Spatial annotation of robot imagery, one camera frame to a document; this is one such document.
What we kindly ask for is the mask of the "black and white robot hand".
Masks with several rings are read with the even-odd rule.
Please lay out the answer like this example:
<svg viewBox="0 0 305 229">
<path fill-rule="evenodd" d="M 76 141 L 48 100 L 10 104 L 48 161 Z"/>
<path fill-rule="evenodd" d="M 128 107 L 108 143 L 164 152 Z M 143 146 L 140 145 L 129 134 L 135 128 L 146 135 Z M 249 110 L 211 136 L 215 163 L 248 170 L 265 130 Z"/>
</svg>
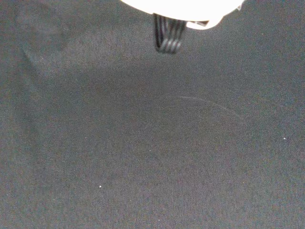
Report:
<svg viewBox="0 0 305 229">
<path fill-rule="evenodd" d="M 207 30 L 224 16 L 240 10 L 243 0 L 124 0 L 131 6 L 153 16 L 156 51 L 177 53 L 186 28 Z"/>
</svg>

